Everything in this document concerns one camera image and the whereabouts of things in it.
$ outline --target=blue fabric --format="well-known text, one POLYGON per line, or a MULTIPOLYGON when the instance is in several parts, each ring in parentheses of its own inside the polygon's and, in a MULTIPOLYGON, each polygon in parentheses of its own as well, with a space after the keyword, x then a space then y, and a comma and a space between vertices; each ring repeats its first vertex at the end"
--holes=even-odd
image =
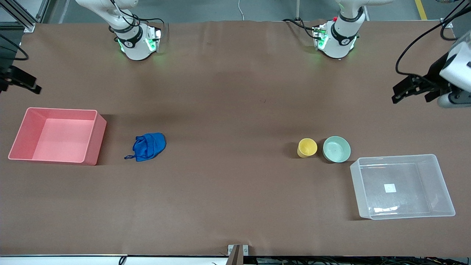
POLYGON ((166 145, 165 137, 160 132, 136 136, 136 142, 132 147, 134 155, 127 156, 124 159, 136 158, 137 162, 146 161, 160 154, 166 145))

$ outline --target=metal pole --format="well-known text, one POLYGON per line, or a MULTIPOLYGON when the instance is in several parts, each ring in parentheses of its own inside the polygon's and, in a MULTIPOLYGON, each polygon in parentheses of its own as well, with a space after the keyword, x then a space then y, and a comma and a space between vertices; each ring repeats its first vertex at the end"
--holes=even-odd
POLYGON ((0 5, 24 27, 24 32, 31 33, 37 20, 15 0, 0 0, 0 5))
POLYGON ((299 5, 300 5, 301 0, 296 0, 296 17, 294 20, 299 20, 299 5))

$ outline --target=transparent storage box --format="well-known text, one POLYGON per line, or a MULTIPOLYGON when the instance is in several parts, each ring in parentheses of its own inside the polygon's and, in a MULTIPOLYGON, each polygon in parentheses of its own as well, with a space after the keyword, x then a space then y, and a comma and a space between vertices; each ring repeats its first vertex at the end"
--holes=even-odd
POLYGON ((361 157, 350 171, 363 218, 455 215, 435 155, 361 157))

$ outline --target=yellow line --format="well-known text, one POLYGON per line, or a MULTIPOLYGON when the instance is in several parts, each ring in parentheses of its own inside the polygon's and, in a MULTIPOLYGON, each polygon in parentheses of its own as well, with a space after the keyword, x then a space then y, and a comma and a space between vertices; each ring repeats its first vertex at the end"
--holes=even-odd
POLYGON ((425 14, 425 10, 423 9, 422 1, 415 0, 415 5, 417 6, 417 10, 419 11, 420 19, 427 20, 427 15, 425 14))

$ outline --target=white square label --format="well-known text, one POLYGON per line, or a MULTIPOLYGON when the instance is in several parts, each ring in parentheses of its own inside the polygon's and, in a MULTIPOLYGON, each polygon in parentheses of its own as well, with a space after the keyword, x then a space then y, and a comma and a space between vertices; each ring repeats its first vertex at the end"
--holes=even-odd
POLYGON ((396 186, 394 184, 385 184, 384 190, 386 193, 396 192, 396 186))

